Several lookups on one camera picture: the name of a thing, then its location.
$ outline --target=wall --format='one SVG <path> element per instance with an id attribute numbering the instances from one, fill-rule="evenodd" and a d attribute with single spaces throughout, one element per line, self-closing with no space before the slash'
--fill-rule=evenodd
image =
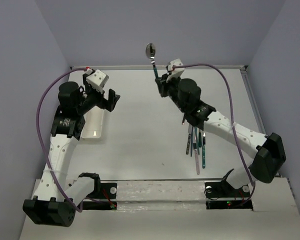
<path id="1" fill-rule="evenodd" d="M 72 66 L 247 65 L 284 0 L 36 0 Z"/>
<path id="2" fill-rule="evenodd" d="M 49 83 L 68 70 L 33 0 L 0 0 L 0 240 L 17 240 L 35 178 L 44 166 L 35 115 Z M 49 142 L 58 89 L 47 96 L 42 132 Z"/>
<path id="3" fill-rule="evenodd" d="M 287 0 L 255 54 L 248 74 L 268 133 L 279 133 L 300 211 L 300 0 Z"/>

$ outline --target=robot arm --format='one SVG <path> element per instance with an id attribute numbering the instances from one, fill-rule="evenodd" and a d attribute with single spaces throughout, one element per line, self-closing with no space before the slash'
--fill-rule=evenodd
<path id="1" fill-rule="evenodd" d="M 120 96 L 110 89 L 108 99 L 104 98 L 103 87 L 108 76 L 100 70 L 88 68 L 83 74 L 83 87 L 76 82 L 65 82 L 59 87 L 58 106 L 52 128 L 49 147 L 49 160 L 52 170 L 46 164 L 42 178 L 32 199 L 23 203 L 23 211 L 35 224 L 65 226 L 72 224 L 75 210 L 62 195 L 52 177 L 55 174 L 63 189 L 73 152 L 80 140 L 85 125 L 84 114 L 94 106 L 112 112 Z M 87 195 L 100 191 L 100 178 L 95 173 L 82 173 L 65 194 L 78 206 Z"/>
<path id="2" fill-rule="evenodd" d="M 170 97 L 184 113 L 183 120 L 187 120 L 192 126 L 215 134 L 235 145 L 230 119 L 200 99 L 201 89 L 194 80 L 181 79 L 185 69 L 174 66 L 182 65 L 180 59 L 170 62 L 166 67 L 168 73 L 155 79 L 161 97 Z M 234 126 L 242 151 L 253 159 L 247 162 L 252 180 L 271 183 L 286 160 L 281 137 L 276 133 L 267 136 L 254 132 L 237 123 L 234 123 Z M 222 180 L 221 190 L 231 192 L 248 183 L 250 180 L 243 167 L 231 169 Z"/>

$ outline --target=gray wall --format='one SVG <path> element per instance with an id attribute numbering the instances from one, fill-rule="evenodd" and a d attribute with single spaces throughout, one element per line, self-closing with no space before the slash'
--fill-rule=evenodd
<path id="1" fill-rule="evenodd" d="M 248 74 L 267 133 L 283 138 L 282 173 L 290 178 L 300 211 L 300 0 L 286 1 Z"/>
<path id="2" fill-rule="evenodd" d="M 51 81 L 68 70 L 48 25 L 33 0 L 0 0 L 0 240 L 17 240 L 22 204 L 43 166 L 35 115 Z M 49 142 L 58 89 L 42 111 Z"/>
<path id="3" fill-rule="evenodd" d="M 36 0 L 65 58 L 78 65 L 247 65 L 284 0 Z"/>

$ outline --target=purple cable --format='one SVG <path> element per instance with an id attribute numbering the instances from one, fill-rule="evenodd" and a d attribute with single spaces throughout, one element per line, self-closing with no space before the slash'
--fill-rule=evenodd
<path id="1" fill-rule="evenodd" d="M 251 174 L 250 174 L 250 171 L 248 169 L 248 166 L 246 164 L 246 161 L 245 161 L 245 158 L 244 158 L 244 155 L 242 154 L 242 150 L 241 150 L 241 146 L 240 146 L 240 143 L 239 143 L 239 139 L 238 139 L 238 136 L 237 136 L 237 131 L 236 131 L 236 128 L 234 126 L 234 123 L 235 123 L 235 117 L 234 117 L 234 106 L 233 106 L 233 102 L 232 102 L 232 96 L 231 96 L 231 92 L 230 92 L 230 86 L 229 86 L 229 83 L 225 77 L 225 75 L 215 66 L 211 65 L 211 64 L 207 64 L 207 63 L 198 63 L 198 64 L 190 64 L 190 65 L 182 65 L 182 66 L 174 66 L 172 67 L 172 69 L 182 69 L 182 68 L 191 68 L 191 67 L 197 67 L 197 66 L 206 66 L 206 67 L 209 67 L 209 68 L 212 68 L 214 70 L 216 70 L 220 75 L 221 77 L 223 78 L 223 81 L 226 85 L 226 89 L 228 91 L 228 95 L 229 95 L 229 102 L 230 102 L 230 116 L 231 116 L 231 125 L 232 125 L 232 131 L 233 131 L 233 137 L 234 137 L 234 141 L 235 141 L 235 144 L 236 144 L 236 147 L 238 149 L 238 152 L 239 152 L 239 155 L 240 155 L 240 158 L 241 158 L 241 162 L 243 164 L 243 167 L 246 171 L 246 174 L 248 175 L 248 178 L 249 178 L 249 181 L 251 183 L 251 185 L 253 186 L 253 189 L 252 189 L 252 192 L 249 196 L 249 198 L 247 200 L 245 200 L 243 204 L 245 204 L 247 201 L 250 200 L 250 198 L 252 197 L 252 194 L 255 192 L 255 187 L 256 187 L 256 184 L 255 182 L 252 180 L 252 177 L 251 177 Z"/>
<path id="2" fill-rule="evenodd" d="M 51 176 L 52 176 L 52 179 L 56 185 L 56 187 L 58 188 L 58 190 L 60 191 L 60 193 L 62 194 L 62 196 L 64 197 L 64 199 L 66 199 L 71 205 L 72 207 L 78 211 L 79 213 L 81 213 L 83 211 L 83 208 L 82 208 L 82 202 L 80 203 L 80 208 L 78 208 L 72 201 L 71 199 L 67 196 L 67 194 L 65 193 L 65 191 L 62 189 L 55 173 L 53 172 L 53 169 L 52 169 L 52 166 L 51 166 L 51 163 L 50 163 L 50 160 L 49 160 L 49 155 L 48 155 L 48 152 L 47 152 L 47 149 L 45 147 L 45 144 L 44 144 L 44 141 L 42 139 L 42 136 L 41 136 L 41 131 L 40 131 L 40 121 L 39 121 L 39 117 L 40 117 L 40 110 L 41 110 L 41 106 L 42 106 L 42 103 L 47 95 L 47 93 L 50 91 L 50 89 L 57 83 L 59 82 L 62 78 L 64 78 L 65 76 L 69 75 L 70 73 L 73 73 L 73 72 L 76 72 L 76 71 L 85 71 L 86 68 L 74 68 L 66 73 L 64 73 L 63 75 L 61 75 L 60 77 L 58 77 L 56 80 L 53 81 L 53 83 L 51 83 L 47 89 L 44 91 L 44 93 L 42 94 L 42 97 L 40 98 L 40 101 L 39 101 L 39 104 L 38 104 L 38 107 L 36 109 L 36 116 L 35 116 L 35 125 L 36 125 L 36 132 L 38 134 L 38 138 L 39 138 L 39 142 L 40 142 L 40 145 L 41 145 L 41 148 L 42 148 L 42 151 L 44 153 L 44 158 L 45 158 L 45 162 L 46 162 L 46 165 L 48 166 L 48 168 L 51 170 L 50 173 L 51 173 Z"/>

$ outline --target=purple hose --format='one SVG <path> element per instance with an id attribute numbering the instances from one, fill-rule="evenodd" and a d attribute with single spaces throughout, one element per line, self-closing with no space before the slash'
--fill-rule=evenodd
<path id="1" fill-rule="evenodd" d="M 242 154 L 242 150 L 241 150 L 241 146 L 240 146 L 240 143 L 239 143 L 239 139 L 238 139 L 238 136 L 237 136 L 237 131 L 236 131 L 236 128 L 234 126 L 234 123 L 235 123 L 235 117 L 234 117 L 234 106 L 233 106 L 233 102 L 232 102 L 232 96 L 231 96 L 231 92 L 230 92 L 230 86 L 229 86 L 229 83 L 225 77 L 225 75 L 215 66 L 211 65 L 211 64 L 207 64 L 207 63 L 198 63 L 198 64 L 190 64 L 190 65 L 182 65 L 182 66 L 174 66 L 172 69 L 182 69 L 182 68 L 191 68 L 191 67 L 197 67 L 197 66 L 206 66 L 206 67 L 209 67 L 209 68 L 212 68 L 214 70 L 216 70 L 220 75 L 221 77 L 223 78 L 223 81 L 226 85 L 226 89 L 228 91 L 228 95 L 229 95 L 229 102 L 230 102 L 230 116 L 231 116 L 231 125 L 232 125 L 232 131 L 233 131 L 233 137 L 234 137 L 234 141 L 235 141 L 235 144 L 236 144 L 236 147 L 238 149 L 238 152 L 239 152 L 239 155 L 240 155 L 240 158 L 241 158 L 241 162 L 243 164 L 243 167 L 246 171 L 246 174 L 248 175 L 248 178 L 249 178 L 249 181 L 251 183 L 251 185 L 253 186 L 253 190 L 251 192 L 251 195 L 250 197 L 244 202 L 246 203 L 247 201 L 250 200 L 252 194 L 255 192 L 255 182 L 252 180 L 252 177 L 251 177 L 251 174 L 250 174 L 250 171 L 248 169 L 248 166 L 246 164 L 246 161 L 245 161 L 245 158 L 244 158 L 244 155 Z"/>
<path id="2" fill-rule="evenodd" d="M 73 72 L 76 72 L 76 71 L 85 71 L 86 68 L 74 68 L 66 73 L 64 73 L 63 75 L 61 75 L 60 77 L 58 77 L 56 80 L 53 81 L 53 83 L 51 83 L 47 89 L 44 91 L 44 93 L 42 94 L 42 97 L 40 98 L 40 101 L 39 101 L 39 104 L 38 104 L 38 107 L 36 109 L 36 116 L 35 116 L 35 125 L 36 125 L 36 132 L 38 134 L 38 138 L 39 138 L 39 142 L 40 142 L 40 145 L 41 145 L 41 148 L 42 148 L 42 151 L 44 153 L 44 158 L 45 158 L 45 162 L 46 162 L 46 165 L 48 166 L 48 168 L 50 170 L 52 170 L 50 173 L 51 173 L 51 176 L 52 176 L 52 179 L 56 185 L 56 187 L 58 188 L 58 190 L 60 191 L 60 193 L 62 194 L 62 196 L 64 197 L 64 199 L 66 199 L 71 205 L 72 207 L 77 210 L 79 213 L 81 213 L 83 211 L 83 208 L 82 208 L 82 202 L 80 204 L 80 208 L 78 208 L 72 201 L 71 199 L 66 195 L 65 191 L 62 189 L 55 173 L 53 172 L 53 169 L 52 169 L 52 166 L 51 166 L 51 163 L 50 163 L 50 160 L 49 160 L 49 155 L 48 155 L 48 152 L 47 152 L 47 149 L 45 147 L 45 144 L 44 144 L 44 141 L 42 139 L 42 136 L 41 136 L 41 131 L 40 131 L 40 121 L 39 121 L 39 117 L 40 117 L 40 110 L 41 110 L 41 106 L 42 106 L 42 103 L 47 95 L 47 93 L 50 91 L 50 89 L 57 83 L 59 82 L 62 78 L 64 78 L 65 76 L 69 75 L 70 73 L 73 73 Z"/>

